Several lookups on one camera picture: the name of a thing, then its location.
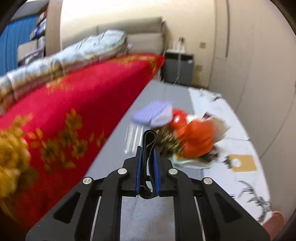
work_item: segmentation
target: black strap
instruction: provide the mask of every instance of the black strap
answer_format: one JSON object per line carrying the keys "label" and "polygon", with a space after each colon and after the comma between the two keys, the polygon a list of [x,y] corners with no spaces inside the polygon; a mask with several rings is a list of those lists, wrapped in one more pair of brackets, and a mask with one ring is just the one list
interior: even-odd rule
{"label": "black strap", "polygon": [[[150,199],[156,196],[153,153],[156,138],[157,134],[153,130],[147,130],[143,134],[139,194],[144,199]],[[147,162],[150,175],[147,175]],[[152,190],[147,186],[146,181],[150,181]]]}

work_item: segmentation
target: gray bed sheet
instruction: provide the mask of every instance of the gray bed sheet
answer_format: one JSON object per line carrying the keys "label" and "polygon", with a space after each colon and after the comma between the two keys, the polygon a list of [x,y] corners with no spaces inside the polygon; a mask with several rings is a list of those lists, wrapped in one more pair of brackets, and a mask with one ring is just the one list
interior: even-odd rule
{"label": "gray bed sheet", "polygon": [[[106,177],[121,168],[125,159],[134,156],[125,154],[125,136],[131,121],[131,114],[154,100],[171,101],[174,108],[193,114],[188,87],[151,81],[128,109],[110,135],[86,176],[93,179]],[[201,179],[202,170],[180,168],[189,177]],[[175,240],[173,198],[123,197],[121,211],[120,240]]]}

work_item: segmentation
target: blue curtain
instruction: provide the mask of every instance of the blue curtain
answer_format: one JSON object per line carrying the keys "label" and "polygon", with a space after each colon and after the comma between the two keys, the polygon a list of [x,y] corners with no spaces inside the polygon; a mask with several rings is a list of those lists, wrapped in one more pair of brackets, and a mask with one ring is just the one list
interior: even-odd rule
{"label": "blue curtain", "polygon": [[30,41],[37,16],[30,16],[10,23],[0,37],[0,76],[17,68],[17,47]]}

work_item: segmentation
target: red blanket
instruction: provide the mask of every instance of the red blanket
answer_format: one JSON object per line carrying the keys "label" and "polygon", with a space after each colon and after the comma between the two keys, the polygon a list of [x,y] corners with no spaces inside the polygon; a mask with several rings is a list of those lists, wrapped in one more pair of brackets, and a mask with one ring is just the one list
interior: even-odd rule
{"label": "red blanket", "polygon": [[21,123],[32,158],[17,191],[3,199],[5,211],[26,228],[46,214],[84,177],[162,64],[163,57],[155,55],[127,55],[94,64],[48,83],[7,111],[0,128]]}

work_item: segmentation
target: folded quilt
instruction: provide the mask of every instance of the folded quilt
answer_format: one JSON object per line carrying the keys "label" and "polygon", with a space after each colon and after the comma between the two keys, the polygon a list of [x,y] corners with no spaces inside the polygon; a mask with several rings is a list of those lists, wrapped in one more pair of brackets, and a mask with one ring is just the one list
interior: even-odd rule
{"label": "folded quilt", "polygon": [[0,77],[0,115],[38,86],[92,63],[124,55],[127,49],[125,32],[107,30],[54,55],[7,72]]}

